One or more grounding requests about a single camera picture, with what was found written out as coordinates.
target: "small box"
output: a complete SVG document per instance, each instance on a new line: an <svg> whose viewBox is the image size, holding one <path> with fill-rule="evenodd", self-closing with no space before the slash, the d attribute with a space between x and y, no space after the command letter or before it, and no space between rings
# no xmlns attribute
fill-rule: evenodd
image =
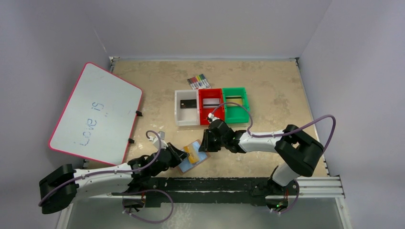
<svg viewBox="0 0 405 229"><path fill-rule="evenodd" d="M189 154L188 159L191 164L195 164L200 161L198 158L197 151L195 151L192 143L188 146L183 147L184 151Z"/></svg>
<svg viewBox="0 0 405 229"><path fill-rule="evenodd" d="M214 110L214 107L203 107L203 100L204 99L219 99L219 104L224 102L222 97L222 89L221 88L214 88L214 89L200 89L198 90L198 99L199 99L199 107L200 107L200 124L201 125L209 125L210 123L207 120L208 114ZM222 120L225 119L225 110L224 107L220 107L215 111L215 117L218 117Z"/></svg>
<svg viewBox="0 0 405 229"><path fill-rule="evenodd" d="M190 157L187 157L185 160L183 160L179 164L179 166L177 166L177 168L179 168L181 174L184 174L184 173L190 171L191 169L195 168L196 166L198 166L199 164L204 162L206 159L210 158L209 153L198 151L198 149L200 148L200 145L201 145L200 140L194 141L188 145L189 149L190 149L190 147L192 147L194 152L197 153L196 157L197 157L198 161L194 160L194 162L192 163L190 161Z"/></svg>
<svg viewBox="0 0 405 229"><path fill-rule="evenodd" d="M224 102L232 100L234 102L242 99L242 106L250 111L249 102L247 100L246 90L244 87L223 88L222 94L224 96ZM226 123L247 123L249 122L249 114L241 107L237 105L225 104L225 122Z"/></svg>
<svg viewBox="0 0 405 229"><path fill-rule="evenodd" d="M197 107L182 108L181 100L196 100ZM174 91L174 121L177 126L200 125L198 90Z"/></svg>

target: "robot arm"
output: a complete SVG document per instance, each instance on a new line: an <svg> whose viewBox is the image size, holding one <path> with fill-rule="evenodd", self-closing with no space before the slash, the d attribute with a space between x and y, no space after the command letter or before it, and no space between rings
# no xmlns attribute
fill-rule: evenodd
<svg viewBox="0 0 405 229"><path fill-rule="evenodd" d="M164 132L159 132L159 135L161 139L164 138ZM159 148L159 140L152 137L150 139L153 141L153 144ZM71 180L72 178L82 178L68 183L42 202L42 213L55 213L66 208L72 202L96 195L105 193L123 193L129 188L131 190L140 189L142 182L149 180L151 177L156 176L162 171L168 170L169 167L178 166L188 156L187 153L178 150L171 143L166 144L163 140L161 142L161 147L162 149L160 149L158 158L150 164L150 166L138 171L136 171L138 168L144 167L151 162L157 153L153 153L150 156L143 155L114 167L100 169L73 169L71 164L59 167L39 182L41 199L57 186ZM92 176L86 176L89 173L95 174Z"/></svg>
<svg viewBox="0 0 405 229"><path fill-rule="evenodd" d="M233 131L223 120L214 118L204 136L200 151L217 152L225 147L232 153L252 151L278 153L285 161L277 167L270 181L284 187L299 176L310 177L323 154L323 146L304 131L278 137L252 137L252 135L276 135L298 129L288 125L284 130L271 133L248 133Z"/></svg>

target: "black object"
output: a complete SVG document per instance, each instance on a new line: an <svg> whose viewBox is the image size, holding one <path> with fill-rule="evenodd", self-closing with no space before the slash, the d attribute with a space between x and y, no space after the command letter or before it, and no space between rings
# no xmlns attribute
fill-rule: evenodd
<svg viewBox="0 0 405 229"><path fill-rule="evenodd" d="M295 125L287 125L284 133L296 129L298 127ZM304 131L282 137L276 142L274 149L294 172L304 177L312 176L320 156L323 154L322 144Z"/></svg>
<svg viewBox="0 0 405 229"><path fill-rule="evenodd" d="M203 104L203 108L216 108L219 104Z"/></svg>
<svg viewBox="0 0 405 229"><path fill-rule="evenodd" d="M203 139L198 152L218 152L221 150L221 141L215 138L214 134L210 130L204 130L204 135L202 138Z"/></svg>
<svg viewBox="0 0 405 229"><path fill-rule="evenodd" d="M204 130L200 152L218 152L225 147L232 153L246 153L239 146L239 139L246 130L233 131L223 120L217 119Z"/></svg>
<svg viewBox="0 0 405 229"><path fill-rule="evenodd" d="M196 99L183 99L180 100L180 108L197 108L197 100Z"/></svg>
<svg viewBox="0 0 405 229"><path fill-rule="evenodd" d="M76 171L72 168L72 164L67 164L57 168L51 174L47 175L39 182L41 199L60 184L72 179L73 173L75 172ZM76 196L78 187L78 185L72 182L59 189L55 194L43 202L41 206L42 214L51 214L65 209Z"/></svg>
<svg viewBox="0 0 405 229"><path fill-rule="evenodd" d="M239 96L239 95L230 95L230 96L225 97L225 99L226 100L228 100L228 99L242 99L242 97Z"/></svg>
<svg viewBox="0 0 405 229"><path fill-rule="evenodd" d="M152 177L140 185L142 189L167 192L174 203L245 203L276 208L283 199L266 199L266 196L284 196L287 188L290 195L297 194L293 188L296 181L278 189L269 186L268 180L268 177ZM128 192L138 190L138 187L130 187ZM170 202L161 193L147 192L145 196L147 208L158 208L161 203Z"/></svg>
<svg viewBox="0 0 405 229"><path fill-rule="evenodd" d="M132 177L134 179L130 183L130 186L132 186L133 188L139 188L140 183L149 180L151 177L156 176L160 172L168 170L169 167L174 168L178 166L184 159L188 157L188 153L177 149L171 143L167 143L167 145L167 148L160 150L160 154L154 163L152 163L149 167L141 171L134 172L132 174ZM156 153L153 153L150 156L141 156L132 159L128 161L128 165L130 165L132 169L144 167L151 160L153 160L155 155Z"/></svg>
<svg viewBox="0 0 405 229"><path fill-rule="evenodd" d="M139 212L140 208L144 207L144 203L141 200L137 199L124 199L123 200L123 205L125 208L129 209L135 209L136 212Z"/></svg>

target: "white wall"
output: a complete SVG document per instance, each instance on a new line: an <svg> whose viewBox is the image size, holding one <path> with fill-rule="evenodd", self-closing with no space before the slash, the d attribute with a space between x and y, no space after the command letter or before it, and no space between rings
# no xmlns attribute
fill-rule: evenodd
<svg viewBox="0 0 405 229"><path fill-rule="evenodd" d="M331 0L86 0L110 56L295 58Z"/></svg>
<svg viewBox="0 0 405 229"><path fill-rule="evenodd" d="M405 228L404 60L403 0L332 1L300 59L314 117L336 115L325 157L354 228Z"/></svg>
<svg viewBox="0 0 405 229"><path fill-rule="evenodd" d="M4 0L0 7L0 222L54 229L38 207L40 179L77 163L47 141L85 62L108 57L76 0Z"/></svg>

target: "whiteboard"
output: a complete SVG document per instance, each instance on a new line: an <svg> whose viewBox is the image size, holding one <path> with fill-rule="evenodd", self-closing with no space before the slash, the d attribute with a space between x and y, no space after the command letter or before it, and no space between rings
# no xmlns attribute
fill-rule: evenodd
<svg viewBox="0 0 405 229"><path fill-rule="evenodd" d="M141 97L140 88L86 63L49 147L106 164L121 164Z"/></svg>

